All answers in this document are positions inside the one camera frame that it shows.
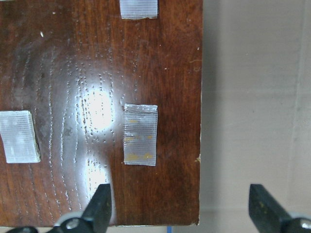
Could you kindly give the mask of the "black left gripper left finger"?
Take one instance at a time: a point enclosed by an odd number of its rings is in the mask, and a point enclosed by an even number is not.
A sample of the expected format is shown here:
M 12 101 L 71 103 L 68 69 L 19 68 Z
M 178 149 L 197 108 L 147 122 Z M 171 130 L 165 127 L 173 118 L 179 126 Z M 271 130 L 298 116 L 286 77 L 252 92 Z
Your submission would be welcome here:
M 101 184 L 82 212 L 71 212 L 58 219 L 53 233 L 104 233 L 112 214 L 111 187 Z

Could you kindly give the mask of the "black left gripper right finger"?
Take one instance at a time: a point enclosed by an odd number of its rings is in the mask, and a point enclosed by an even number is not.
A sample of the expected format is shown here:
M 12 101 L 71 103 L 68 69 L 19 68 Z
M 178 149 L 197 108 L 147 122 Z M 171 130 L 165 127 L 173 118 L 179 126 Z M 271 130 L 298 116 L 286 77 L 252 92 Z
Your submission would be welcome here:
M 309 233 L 311 217 L 287 212 L 262 184 L 249 188 L 248 213 L 260 233 Z

